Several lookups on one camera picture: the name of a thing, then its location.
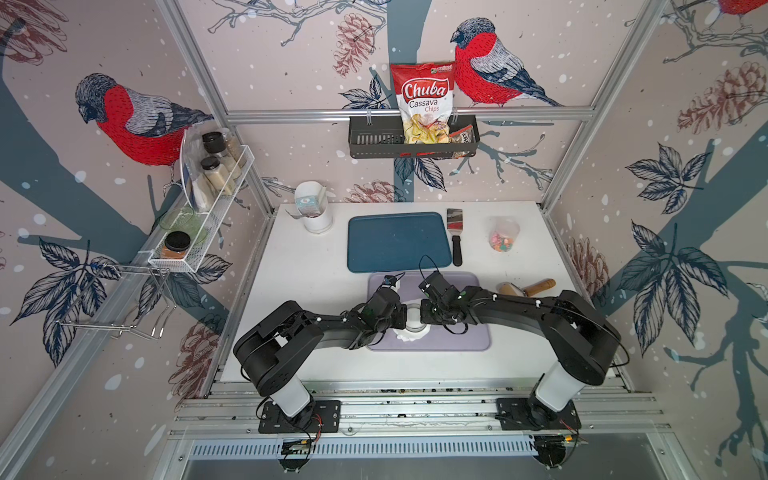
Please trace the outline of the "metal ring cutter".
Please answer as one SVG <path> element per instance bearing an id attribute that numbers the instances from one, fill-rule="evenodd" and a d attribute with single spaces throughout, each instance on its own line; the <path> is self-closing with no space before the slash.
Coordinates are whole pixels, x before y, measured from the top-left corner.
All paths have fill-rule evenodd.
<path id="1" fill-rule="evenodd" d="M 409 304 L 406 309 L 405 329 L 409 332 L 420 332 L 425 328 L 421 321 L 421 309 L 418 304 Z"/>

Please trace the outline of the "lilac silicone mat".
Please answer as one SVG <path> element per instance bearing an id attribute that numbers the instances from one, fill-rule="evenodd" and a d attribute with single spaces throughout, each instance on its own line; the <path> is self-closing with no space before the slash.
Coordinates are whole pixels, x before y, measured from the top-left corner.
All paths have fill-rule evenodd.
<path id="1" fill-rule="evenodd" d="M 418 285 L 422 276 L 417 271 L 406 272 L 396 287 L 403 304 L 417 303 L 424 299 Z M 377 344 L 368 346 L 374 351 L 485 351 L 490 347 L 490 333 L 487 326 L 468 326 L 462 333 L 460 326 L 450 327 L 430 325 L 430 332 L 415 342 L 402 342 L 396 338 L 395 329 L 388 330 Z"/>

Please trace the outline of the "wooden rolling pin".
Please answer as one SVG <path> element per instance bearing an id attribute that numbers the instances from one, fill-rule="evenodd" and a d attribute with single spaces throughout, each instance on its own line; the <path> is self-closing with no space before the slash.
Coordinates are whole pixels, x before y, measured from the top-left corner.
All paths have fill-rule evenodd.
<path id="1" fill-rule="evenodd" d="M 538 294 L 549 291 L 556 286 L 554 279 L 544 279 L 537 283 L 521 288 L 512 282 L 504 282 L 497 286 L 497 292 L 501 295 L 517 297 L 535 297 Z"/>

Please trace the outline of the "white dough lump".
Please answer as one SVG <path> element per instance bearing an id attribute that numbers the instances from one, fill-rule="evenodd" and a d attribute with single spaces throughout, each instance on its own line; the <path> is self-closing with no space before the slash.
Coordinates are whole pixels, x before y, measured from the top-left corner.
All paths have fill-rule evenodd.
<path id="1" fill-rule="evenodd" d="M 402 329 L 395 329 L 395 335 L 396 338 L 402 342 L 415 342 L 423 337 L 425 337 L 430 332 L 431 326 L 428 324 L 425 324 L 425 328 L 420 332 L 409 332 L 405 329 L 405 326 Z"/>

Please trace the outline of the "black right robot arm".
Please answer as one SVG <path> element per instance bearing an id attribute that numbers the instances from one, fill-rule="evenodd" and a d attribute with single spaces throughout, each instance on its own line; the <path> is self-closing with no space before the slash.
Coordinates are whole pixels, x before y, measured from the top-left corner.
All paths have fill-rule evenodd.
<path id="1" fill-rule="evenodd" d="M 538 333 L 557 362 L 537 381 L 527 408 L 531 414 L 554 415 L 586 386 L 603 384 L 621 336 L 589 302 L 572 290 L 557 296 L 505 295 L 469 286 L 458 289 L 438 268 L 422 276 L 420 322 L 442 327 L 452 335 L 471 326 L 497 325 Z"/>

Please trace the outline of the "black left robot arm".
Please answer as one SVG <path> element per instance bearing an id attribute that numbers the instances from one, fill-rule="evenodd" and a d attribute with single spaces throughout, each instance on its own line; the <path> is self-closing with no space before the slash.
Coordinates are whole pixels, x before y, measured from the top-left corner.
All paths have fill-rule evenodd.
<path id="1" fill-rule="evenodd" d="M 314 399 L 297 372 L 317 349 L 357 350 L 406 326 L 407 306 L 392 288 L 378 288 L 363 304 L 339 315 L 303 309 L 289 300 L 242 335 L 233 347 L 241 375 L 282 414 L 305 427 Z"/>

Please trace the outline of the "teal plastic tray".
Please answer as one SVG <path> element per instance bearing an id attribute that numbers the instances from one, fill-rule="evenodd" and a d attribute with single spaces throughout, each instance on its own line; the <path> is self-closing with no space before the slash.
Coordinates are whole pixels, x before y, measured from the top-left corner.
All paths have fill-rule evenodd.
<path id="1" fill-rule="evenodd" d="M 352 273 L 417 270 L 423 255 L 438 268 L 452 264 L 445 222 L 437 212 L 356 216 L 348 222 L 347 268 Z"/>

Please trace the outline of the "small dark snack packet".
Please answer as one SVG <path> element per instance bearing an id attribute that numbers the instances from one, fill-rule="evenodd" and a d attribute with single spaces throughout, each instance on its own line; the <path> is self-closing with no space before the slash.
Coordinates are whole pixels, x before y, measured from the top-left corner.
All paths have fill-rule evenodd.
<path id="1" fill-rule="evenodd" d="M 450 133 L 450 142 L 453 144 L 468 144 L 474 142 L 474 126 L 467 125 Z"/>

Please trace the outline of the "white utensil holder cup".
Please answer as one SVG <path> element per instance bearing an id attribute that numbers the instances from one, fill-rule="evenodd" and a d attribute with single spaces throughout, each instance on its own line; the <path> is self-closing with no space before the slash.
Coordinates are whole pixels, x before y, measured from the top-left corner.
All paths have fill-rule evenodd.
<path id="1" fill-rule="evenodd" d="M 327 187 L 317 181 L 305 181 L 294 190 L 294 204 L 287 214 L 298 220 L 312 234 L 322 234 L 333 224 Z"/>

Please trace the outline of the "teal paper carton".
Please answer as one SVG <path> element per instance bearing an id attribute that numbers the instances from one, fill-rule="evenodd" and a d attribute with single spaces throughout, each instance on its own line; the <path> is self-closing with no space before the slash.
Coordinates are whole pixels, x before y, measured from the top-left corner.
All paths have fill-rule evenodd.
<path id="1" fill-rule="evenodd" d="M 296 198 L 296 207 L 299 213 L 308 218 L 319 217 L 325 211 L 325 191 L 321 189 L 319 192 L 305 195 Z"/>

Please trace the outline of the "red Chuba chips bag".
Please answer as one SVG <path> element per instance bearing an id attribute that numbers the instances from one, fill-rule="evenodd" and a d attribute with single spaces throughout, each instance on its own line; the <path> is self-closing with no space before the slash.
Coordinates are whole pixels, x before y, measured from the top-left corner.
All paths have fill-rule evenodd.
<path id="1" fill-rule="evenodd" d="M 390 68 L 405 143 L 449 143 L 453 64 L 392 64 Z"/>

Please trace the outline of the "black lid spice jar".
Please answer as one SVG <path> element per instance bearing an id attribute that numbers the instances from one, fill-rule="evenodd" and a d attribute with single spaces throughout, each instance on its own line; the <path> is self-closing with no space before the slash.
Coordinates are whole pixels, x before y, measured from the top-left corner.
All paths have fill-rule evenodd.
<path id="1" fill-rule="evenodd" d="M 222 195 L 233 196 L 235 186 L 227 168 L 216 156 L 208 156 L 201 160 L 201 168 L 214 190 Z"/>
<path id="2" fill-rule="evenodd" d="M 242 171 L 237 158 L 232 155 L 224 134 L 220 131 L 211 131 L 202 135 L 203 147 L 210 155 L 216 156 L 220 163 L 226 167 L 233 179 L 240 177 Z"/>

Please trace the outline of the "short brown powder jar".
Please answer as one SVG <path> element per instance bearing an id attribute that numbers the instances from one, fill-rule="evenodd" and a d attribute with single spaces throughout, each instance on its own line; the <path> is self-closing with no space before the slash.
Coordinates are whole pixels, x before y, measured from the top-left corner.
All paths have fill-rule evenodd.
<path id="1" fill-rule="evenodd" d="M 180 230 L 169 232 L 161 247 L 159 257 L 161 259 L 183 259 L 191 248 L 192 239 L 188 233 Z"/>

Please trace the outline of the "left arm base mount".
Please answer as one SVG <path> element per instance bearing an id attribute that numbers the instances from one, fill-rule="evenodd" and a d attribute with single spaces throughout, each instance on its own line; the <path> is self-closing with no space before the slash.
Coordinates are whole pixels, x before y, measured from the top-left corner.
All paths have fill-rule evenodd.
<path id="1" fill-rule="evenodd" d="M 295 416 L 287 416 L 271 399 L 264 398 L 256 408 L 260 434 L 297 434 L 294 440 L 283 440 L 278 453 L 279 464 L 286 473 L 298 473 L 311 459 L 322 434 L 337 433 L 341 413 L 339 400 L 310 402 Z"/>

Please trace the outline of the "clear acrylic wall shelf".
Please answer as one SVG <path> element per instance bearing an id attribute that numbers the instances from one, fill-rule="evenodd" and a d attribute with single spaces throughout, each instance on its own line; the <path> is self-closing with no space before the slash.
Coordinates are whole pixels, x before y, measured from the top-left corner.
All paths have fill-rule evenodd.
<path id="1" fill-rule="evenodd" d="M 241 175 L 237 179 L 230 178 L 235 186 L 233 196 L 222 195 L 214 190 L 206 178 L 200 162 L 210 155 L 203 147 L 202 135 L 211 131 L 224 134 L 230 152 L 237 158 Z M 163 240 L 169 232 L 160 229 L 161 237 L 153 253 L 150 254 L 149 264 L 155 268 L 166 269 L 173 273 L 194 273 L 200 270 L 208 250 L 218 239 L 218 230 L 234 203 L 239 190 L 245 186 L 247 175 L 254 163 L 251 149 L 238 143 L 238 140 L 227 128 L 221 128 L 213 121 L 204 121 L 189 127 L 183 134 L 180 156 L 177 163 L 181 177 L 181 186 L 185 203 L 195 211 L 206 214 L 205 227 L 208 235 L 205 241 L 192 246 L 183 259 L 170 260 L 159 257 Z"/>

